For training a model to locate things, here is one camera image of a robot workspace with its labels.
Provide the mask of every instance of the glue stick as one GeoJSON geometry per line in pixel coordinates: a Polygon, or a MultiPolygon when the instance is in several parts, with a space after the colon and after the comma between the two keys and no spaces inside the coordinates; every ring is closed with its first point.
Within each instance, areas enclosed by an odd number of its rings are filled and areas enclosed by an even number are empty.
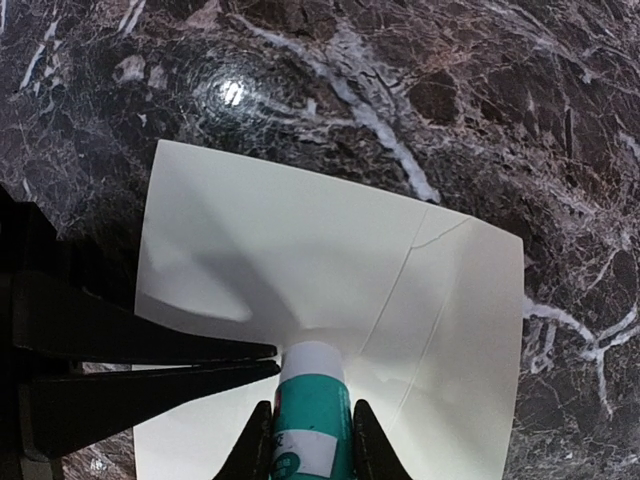
{"type": "Polygon", "coordinates": [[[340,352],[322,342],[284,354],[271,480],[352,480],[351,405],[340,352]]]}

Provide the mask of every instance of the paper sheet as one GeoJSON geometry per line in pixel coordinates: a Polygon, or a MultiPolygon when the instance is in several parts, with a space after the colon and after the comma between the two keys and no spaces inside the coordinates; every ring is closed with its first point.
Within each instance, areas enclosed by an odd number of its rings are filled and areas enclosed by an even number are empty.
{"type": "MultiPolygon", "coordinates": [[[[522,295],[520,239],[477,219],[291,167],[158,144],[136,313],[200,335],[335,345],[352,401],[371,403],[416,479],[501,478],[522,295]]],[[[276,386],[265,380],[136,427],[138,478],[210,480],[276,386]]]]}

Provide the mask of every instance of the teal label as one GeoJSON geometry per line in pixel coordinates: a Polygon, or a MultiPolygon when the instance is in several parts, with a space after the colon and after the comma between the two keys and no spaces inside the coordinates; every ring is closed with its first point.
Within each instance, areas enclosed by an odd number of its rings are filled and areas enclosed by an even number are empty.
{"type": "Polygon", "coordinates": [[[355,478],[351,404],[340,381],[300,375],[276,392],[272,480],[355,478]]]}

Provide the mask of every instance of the marble countertop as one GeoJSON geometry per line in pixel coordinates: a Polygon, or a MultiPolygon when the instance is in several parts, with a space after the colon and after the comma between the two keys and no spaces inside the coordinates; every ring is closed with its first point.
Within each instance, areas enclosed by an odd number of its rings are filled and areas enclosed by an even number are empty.
{"type": "MultiPolygon", "coordinates": [[[[89,291],[128,307],[160,138],[517,234],[504,479],[636,479],[639,14],[637,0],[0,0],[0,183],[86,247],[89,291]]],[[[130,433],[66,471],[135,478],[130,433]]]]}

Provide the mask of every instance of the white cap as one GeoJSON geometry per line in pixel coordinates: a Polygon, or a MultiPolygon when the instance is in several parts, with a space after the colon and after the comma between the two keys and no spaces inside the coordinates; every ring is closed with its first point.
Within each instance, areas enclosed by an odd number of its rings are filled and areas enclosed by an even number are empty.
{"type": "Polygon", "coordinates": [[[342,356],[322,342],[302,342],[289,347],[282,358],[280,383],[298,375],[327,375],[344,383],[342,356]]]}

